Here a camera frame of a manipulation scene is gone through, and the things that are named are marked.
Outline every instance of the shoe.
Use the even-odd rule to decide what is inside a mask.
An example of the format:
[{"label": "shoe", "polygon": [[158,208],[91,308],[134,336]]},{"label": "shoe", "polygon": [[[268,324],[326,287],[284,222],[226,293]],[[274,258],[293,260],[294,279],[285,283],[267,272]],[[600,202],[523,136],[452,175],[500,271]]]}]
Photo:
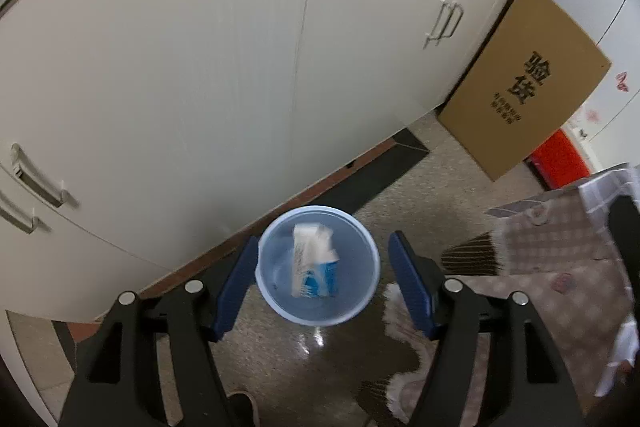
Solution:
[{"label": "shoe", "polygon": [[260,427],[258,404],[247,391],[232,391],[226,396],[241,427]]}]

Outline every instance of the floor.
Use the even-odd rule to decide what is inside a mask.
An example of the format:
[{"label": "floor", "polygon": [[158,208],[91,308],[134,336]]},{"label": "floor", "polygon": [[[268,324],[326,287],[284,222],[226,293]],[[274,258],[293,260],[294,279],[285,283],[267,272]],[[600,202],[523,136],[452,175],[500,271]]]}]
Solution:
[{"label": "floor", "polygon": [[[431,153],[355,213],[382,258],[381,283],[371,304],[337,327],[301,327],[273,312],[253,286],[235,328],[212,345],[225,388],[253,393],[264,427],[361,425],[366,415],[354,400],[360,382],[416,367],[415,353],[386,337],[382,323],[382,291],[394,281],[386,256],[391,232],[402,230],[419,255],[437,260],[443,249],[490,229],[493,218],[485,210],[542,190],[524,164],[491,182],[432,114],[410,130]],[[73,371],[51,322],[15,314],[10,320],[27,369],[57,417]],[[168,338],[158,347],[165,407],[174,425],[181,411]]]}]

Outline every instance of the red mat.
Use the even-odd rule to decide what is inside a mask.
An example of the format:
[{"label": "red mat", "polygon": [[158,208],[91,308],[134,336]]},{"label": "red mat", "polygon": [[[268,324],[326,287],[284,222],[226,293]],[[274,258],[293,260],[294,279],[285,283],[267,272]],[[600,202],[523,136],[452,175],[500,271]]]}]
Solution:
[{"label": "red mat", "polygon": [[551,188],[560,188],[590,172],[564,132],[556,131],[529,157]]}]

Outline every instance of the cabinet handle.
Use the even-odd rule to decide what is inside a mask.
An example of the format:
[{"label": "cabinet handle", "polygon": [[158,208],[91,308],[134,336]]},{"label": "cabinet handle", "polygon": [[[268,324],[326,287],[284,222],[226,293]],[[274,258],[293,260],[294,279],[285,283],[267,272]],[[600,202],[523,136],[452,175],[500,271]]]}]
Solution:
[{"label": "cabinet handle", "polygon": [[23,221],[21,221],[11,213],[9,213],[7,210],[4,210],[4,208],[2,208],[1,206],[0,206],[0,217],[2,217],[2,219],[14,225],[16,229],[20,229],[26,234],[33,233],[33,231],[37,229],[40,223],[40,220],[36,216],[31,217],[31,222],[29,224],[24,223]]},{"label": "cabinet handle", "polygon": [[453,15],[456,10],[460,11],[460,16],[456,19],[455,24],[453,25],[453,28],[451,29],[451,31],[449,32],[448,35],[443,35],[442,33],[440,34],[440,37],[443,39],[448,39],[449,37],[451,37],[456,30],[458,29],[458,25],[460,24],[460,21],[462,20],[462,17],[465,15],[465,9],[462,7],[462,4],[455,2],[452,4],[452,10],[451,10],[451,14]]},{"label": "cabinet handle", "polygon": [[[447,28],[447,25],[449,25],[449,21],[451,20],[451,17],[453,17],[453,10],[451,9],[451,5],[447,2],[447,0],[440,0],[440,2],[442,4],[440,5],[440,12],[438,13],[438,18],[436,19],[436,22],[433,25],[433,29],[431,30],[431,33],[425,34],[426,38],[424,39],[424,46],[422,47],[423,49],[425,49],[427,47],[427,44],[429,44],[429,42],[431,41],[440,41],[440,39],[442,38],[442,33]],[[445,21],[445,23],[442,25],[442,29],[440,30],[440,33],[435,36],[434,33],[438,28],[438,24],[440,23],[440,19],[442,18],[442,14],[444,13],[445,8],[449,10],[449,15],[447,16],[447,20]]]},{"label": "cabinet handle", "polygon": [[33,174],[29,172],[29,169],[26,167],[28,162],[24,161],[25,158],[24,151],[17,143],[14,143],[11,146],[11,158],[14,165],[14,174],[15,176],[25,185],[27,185],[33,192],[39,195],[43,200],[47,201],[47,203],[51,204],[58,208],[68,200],[69,193],[62,188],[57,194],[52,193],[52,191],[47,188],[45,185],[38,183],[37,179]]}]

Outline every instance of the round plastic container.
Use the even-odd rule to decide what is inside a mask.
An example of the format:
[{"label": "round plastic container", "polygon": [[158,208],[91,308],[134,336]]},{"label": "round plastic container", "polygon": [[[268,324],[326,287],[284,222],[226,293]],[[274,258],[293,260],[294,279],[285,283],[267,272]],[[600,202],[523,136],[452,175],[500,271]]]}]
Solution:
[{"label": "round plastic container", "polygon": [[[320,223],[333,230],[332,247],[340,257],[333,297],[292,297],[293,227]],[[367,229],[353,216],[330,206],[301,206],[282,214],[264,231],[259,243],[255,280],[264,299],[278,314],[305,326],[333,326],[360,313],[380,279],[380,256]]]}]

